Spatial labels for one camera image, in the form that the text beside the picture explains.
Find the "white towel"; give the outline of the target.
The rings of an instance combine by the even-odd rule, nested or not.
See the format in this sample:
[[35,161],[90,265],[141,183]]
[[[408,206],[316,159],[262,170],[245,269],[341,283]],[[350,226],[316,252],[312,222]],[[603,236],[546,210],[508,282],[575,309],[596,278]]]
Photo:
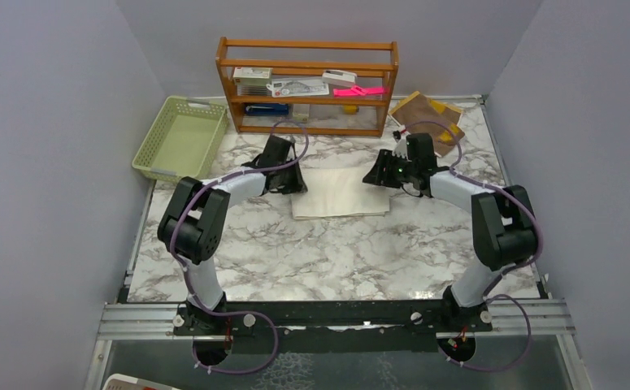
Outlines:
[[291,197],[295,219],[384,215],[390,211],[389,193],[363,183],[366,167],[308,168],[302,172],[304,193]]

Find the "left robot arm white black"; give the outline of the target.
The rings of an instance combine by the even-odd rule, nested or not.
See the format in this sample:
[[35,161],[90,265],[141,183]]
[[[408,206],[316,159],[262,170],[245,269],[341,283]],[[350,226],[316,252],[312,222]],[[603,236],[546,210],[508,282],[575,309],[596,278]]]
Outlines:
[[205,333],[222,329],[232,312],[225,309],[219,285],[215,252],[224,232],[229,209],[267,193],[304,193],[295,141],[270,136],[263,152],[227,175],[196,180],[182,178],[172,194],[157,237],[179,263],[188,290],[187,307]]

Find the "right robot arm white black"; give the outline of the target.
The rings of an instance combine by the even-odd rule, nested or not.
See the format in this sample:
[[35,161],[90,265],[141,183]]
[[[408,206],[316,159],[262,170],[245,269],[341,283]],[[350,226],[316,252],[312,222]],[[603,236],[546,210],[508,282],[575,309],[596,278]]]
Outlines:
[[395,149],[381,150],[363,183],[391,189],[409,184],[422,196],[470,213],[476,262],[445,290],[438,311],[441,324],[451,331],[471,321],[504,275],[541,254],[542,233],[527,190],[481,183],[440,166],[427,133],[399,137]]

